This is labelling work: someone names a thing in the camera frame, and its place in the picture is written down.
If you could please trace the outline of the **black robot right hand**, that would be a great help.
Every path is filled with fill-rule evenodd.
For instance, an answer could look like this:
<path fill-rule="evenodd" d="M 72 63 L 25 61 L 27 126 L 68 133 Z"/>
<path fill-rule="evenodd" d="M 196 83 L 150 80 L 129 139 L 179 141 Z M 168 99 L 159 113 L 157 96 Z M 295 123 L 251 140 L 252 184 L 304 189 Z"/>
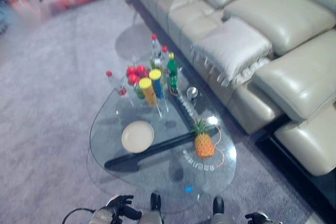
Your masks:
<path fill-rule="evenodd" d="M 248 224 L 265 224 L 273 223 L 269 217 L 263 212 L 253 212 L 246 214 L 245 218 L 248 220 Z"/>

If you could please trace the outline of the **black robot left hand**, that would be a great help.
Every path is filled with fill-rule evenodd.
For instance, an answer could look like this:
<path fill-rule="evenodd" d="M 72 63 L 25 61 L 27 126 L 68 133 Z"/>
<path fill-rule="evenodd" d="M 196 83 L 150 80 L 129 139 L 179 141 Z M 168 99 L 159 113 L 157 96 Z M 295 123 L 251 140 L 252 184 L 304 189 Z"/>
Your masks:
<path fill-rule="evenodd" d="M 121 195 L 110 199 L 106 207 L 112 211 L 113 220 L 111 223 L 122 223 L 120 216 L 131 220 L 139 220 L 142 217 L 142 212 L 130 207 L 133 198 L 133 195 Z"/>

